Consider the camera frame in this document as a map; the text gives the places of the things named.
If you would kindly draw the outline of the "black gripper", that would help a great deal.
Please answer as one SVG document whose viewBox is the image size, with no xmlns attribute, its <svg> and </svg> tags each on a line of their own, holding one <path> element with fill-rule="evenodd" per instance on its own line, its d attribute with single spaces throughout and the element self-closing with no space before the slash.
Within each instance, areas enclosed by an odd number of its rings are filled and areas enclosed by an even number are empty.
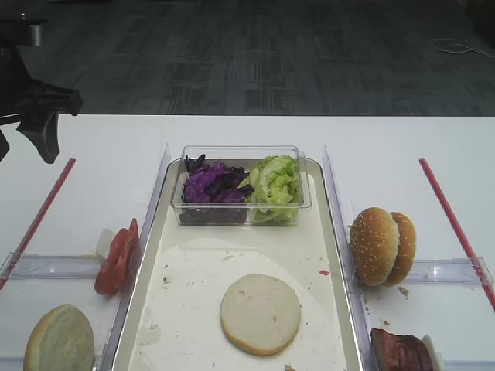
<svg viewBox="0 0 495 371">
<path fill-rule="evenodd" d="M 17 47 L 1 42 L 1 126 L 19 122 L 17 131 L 45 163 L 53 164 L 59 154 L 57 111 L 77 116 L 82 107 L 79 90 L 32 80 Z"/>
</svg>

